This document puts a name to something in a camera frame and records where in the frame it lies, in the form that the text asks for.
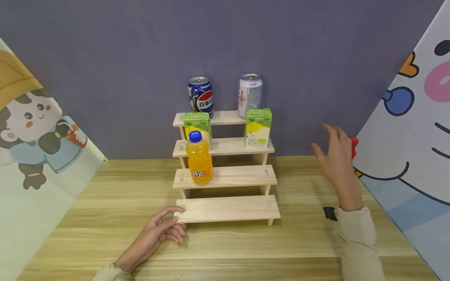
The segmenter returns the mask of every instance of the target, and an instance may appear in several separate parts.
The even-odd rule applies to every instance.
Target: pepsi logo
[[[197,107],[200,111],[204,112],[205,109],[209,109],[212,106],[212,90],[209,90],[202,94],[197,100]]]

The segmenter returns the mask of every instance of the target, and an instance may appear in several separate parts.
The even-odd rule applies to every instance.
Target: fanta bottle
[[[199,131],[189,133],[189,142],[186,145],[188,165],[191,177],[198,185],[207,184],[213,176],[212,157],[209,154],[209,144],[202,139]]]

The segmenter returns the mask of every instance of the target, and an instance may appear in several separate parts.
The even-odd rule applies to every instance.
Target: blue can
[[[208,78],[197,76],[189,79],[188,93],[192,112],[207,112],[209,118],[214,116],[212,87]]]

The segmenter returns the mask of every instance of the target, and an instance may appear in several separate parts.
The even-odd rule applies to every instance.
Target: bottle label
[[[203,177],[208,177],[210,175],[212,175],[212,167],[205,170],[205,171],[191,171],[192,175],[196,178],[203,178]]]

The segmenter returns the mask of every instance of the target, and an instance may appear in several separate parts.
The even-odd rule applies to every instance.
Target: beige sleeve
[[[114,266],[113,263],[108,264],[100,269],[92,281],[130,281],[131,274],[122,271]]]
[[[344,281],[385,281],[369,209],[346,212],[337,207],[336,216]]]

